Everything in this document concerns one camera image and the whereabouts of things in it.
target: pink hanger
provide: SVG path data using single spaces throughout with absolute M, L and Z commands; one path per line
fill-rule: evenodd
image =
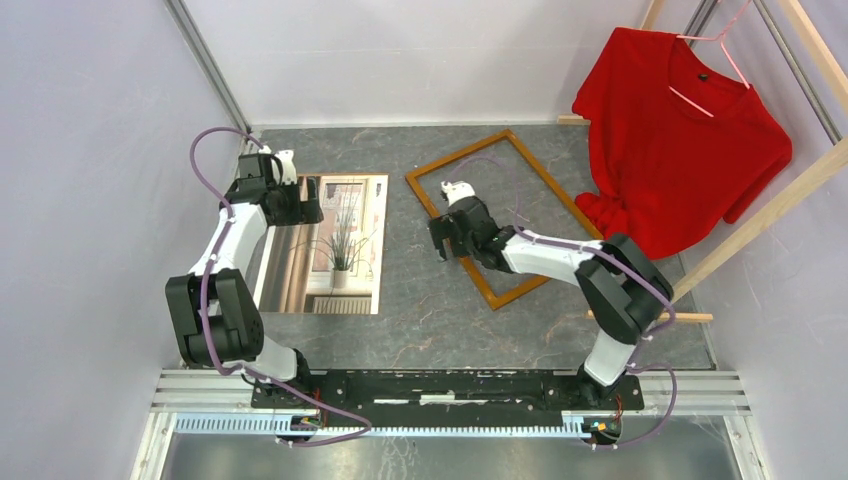
M 719 45 L 721 45 L 721 50 L 724 52 L 724 55 L 727 57 L 727 60 L 730 61 L 730 66 L 733 67 L 733 70 L 736 70 L 736 74 L 739 75 L 739 78 L 742 80 L 742 83 L 745 85 L 745 88 L 751 88 L 751 84 L 748 83 L 748 80 L 746 80 L 745 76 L 742 75 L 742 72 L 739 70 L 739 67 L 736 66 L 736 62 L 733 61 L 733 57 L 730 56 L 730 52 L 728 52 L 727 47 L 724 46 L 724 39 L 725 39 L 725 37 L 727 37 L 727 32 L 730 31 L 730 27 L 732 27 L 733 24 L 736 23 L 737 20 L 739 20 L 739 17 L 742 16 L 742 13 L 745 12 L 745 9 L 748 8 L 748 5 L 750 5 L 751 1 L 752 0 L 747 0 L 745 2 L 745 5 L 742 5 L 742 8 L 739 9 L 739 12 L 736 13 L 736 16 L 734 16 L 733 19 L 730 20 L 730 23 L 728 23 L 727 26 L 724 27 L 724 29 L 722 29 L 722 31 L 719 32 L 719 34 L 716 35 L 715 37 L 689 37 L 689 36 L 686 36 L 686 35 L 678 35 L 677 36 L 677 38 L 682 38 L 682 39 L 685 39 L 685 40 L 701 40 L 701 41 L 705 41 L 705 42 L 714 42 L 714 41 L 718 40 Z M 686 98 L 682 93 L 675 90 L 674 87 L 672 87 L 671 85 L 669 85 L 668 88 L 669 88 L 669 90 L 674 92 L 674 94 L 676 94 L 677 96 L 679 96 L 680 98 L 685 100 L 689 105 L 692 105 L 693 107 L 697 108 L 698 110 L 700 110 L 701 112 L 703 112 L 707 116 L 709 116 L 709 117 L 714 116 L 712 113 L 708 112 L 706 109 L 704 109 L 703 107 L 701 107 L 697 103 Z

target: red t-shirt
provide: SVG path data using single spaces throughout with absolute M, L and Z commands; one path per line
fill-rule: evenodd
M 792 156 L 754 88 L 705 66 L 674 33 L 616 28 L 573 111 L 591 121 L 600 191 L 577 206 L 605 238 L 625 233 L 652 259 L 735 222 Z

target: metal pole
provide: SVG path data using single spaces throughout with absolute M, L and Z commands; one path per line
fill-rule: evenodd
M 703 34 L 707 23 L 715 13 L 716 5 L 718 5 L 718 0 L 701 0 L 692 18 L 689 19 L 689 25 L 686 25 L 686 30 L 683 30 L 683 34 L 690 37 L 698 37 Z M 695 40 L 689 40 L 688 43 L 691 47 Z
M 221 70 L 218 68 L 218 64 L 215 63 L 209 47 L 203 41 L 200 30 L 198 30 L 197 25 L 194 23 L 194 19 L 191 18 L 185 2 L 183 0 L 165 0 L 165 5 L 174 17 L 174 21 L 177 22 L 183 38 L 185 38 L 186 43 L 188 43 L 189 48 L 194 53 L 194 57 L 197 59 L 197 63 L 200 64 L 200 68 L 203 70 L 209 83 L 212 84 L 212 88 L 227 111 L 230 120 L 240 130 L 250 132 L 250 124 L 247 123 L 247 119 L 242 113 L 241 108 L 239 108 L 233 92 L 227 86 L 227 82 L 224 81 L 224 75 L 221 74 Z
M 786 59 L 786 63 L 789 65 L 789 69 L 792 70 L 792 75 L 794 75 L 795 80 L 798 81 L 798 85 L 804 92 L 804 96 L 806 96 L 807 101 L 810 102 L 810 107 L 812 107 L 813 112 L 815 112 L 816 117 L 819 119 L 819 123 L 821 123 L 822 128 L 824 128 L 825 133 L 827 133 L 827 137 L 834 145 L 836 145 L 840 140 L 842 140 L 842 133 L 839 132 L 839 128 L 830 117 L 827 107 L 825 107 L 822 103 L 815 88 L 813 88 L 810 83 L 810 79 L 807 77 L 804 69 L 801 68 L 801 65 L 795 58 L 795 54 L 792 53 L 792 48 L 783 37 L 780 27 L 778 27 L 775 23 L 774 17 L 765 2 L 763 2 L 763 0 L 754 0 L 754 5 L 756 5 L 757 10 L 760 12 L 760 17 L 762 17 L 763 22 L 765 22 L 766 27 L 769 29 L 769 32 L 771 32 L 771 36 L 774 37 L 774 41 L 777 43 L 780 53 L 782 53 L 783 58 Z

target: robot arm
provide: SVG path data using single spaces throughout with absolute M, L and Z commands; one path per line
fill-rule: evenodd
M 449 240 L 455 256 L 473 256 L 486 268 L 543 275 L 581 288 L 601 327 L 591 353 L 578 372 L 584 380 L 581 393 L 590 402 L 606 398 L 624 373 L 642 333 L 663 307 L 635 281 L 620 282 L 616 279 L 621 273 L 618 269 L 583 248 L 612 255 L 666 298 L 671 298 L 668 281 L 625 235 L 614 235 L 606 242 L 562 241 L 530 230 L 518 235 L 512 226 L 497 226 L 486 205 L 467 183 L 443 183 L 442 196 L 448 201 L 448 213 L 429 224 L 434 246 L 442 259 L 447 257 L 443 241 Z M 575 248 L 550 243 L 568 243 Z
M 296 352 L 265 337 L 262 318 L 242 275 L 269 226 L 313 224 L 324 219 L 317 179 L 307 177 L 299 182 L 293 156 L 291 150 L 272 154 L 266 147 L 239 157 L 238 178 L 225 194 L 232 215 L 219 206 L 218 226 L 203 256 L 187 275 L 168 280 L 165 296 L 171 321 L 180 355 L 190 367 L 212 366 L 200 321 L 200 279 L 221 231 L 232 223 L 217 249 L 210 275 L 208 300 L 210 304 L 217 301 L 219 307 L 218 314 L 209 318 L 215 349 L 225 365 L 245 360 L 276 378 L 297 376 Z

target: marble-pattern floor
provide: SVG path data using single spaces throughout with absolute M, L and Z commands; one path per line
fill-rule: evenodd
M 579 288 L 550 281 L 492 311 L 454 260 L 440 263 L 427 231 L 427 214 L 404 175 L 503 126 L 328 128 L 266 130 L 261 139 L 275 150 L 293 149 L 298 173 L 375 172 L 389 175 L 388 212 L 377 315 L 263 313 L 268 335 L 304 353 L 312 368 L 563 368 L 578 367 L 598 327 L 585 317 Z M 585 127 L 512 126 L 572 197 L 594 190 Z M 588 239 L 580 225 L 508 144 L 491 152 L 515 166 L 515 176 L 489 162 L 468 165 L 458 177 L 471 183 L 500 223 L 515 215 L 540 234 Z M 452 167 L 423 177 L 437 205 L 438 183 Z M 683 276 L 677 257 L 658 262 L 673 284 Z M 518 275 L 486 272 L 501 293 Z M 677 303 L 694 311 L 691 297 Z M 676 325 L 644 349 L 640 363 L 664 361 L 676 368 L 710 368 L 701 327 Z

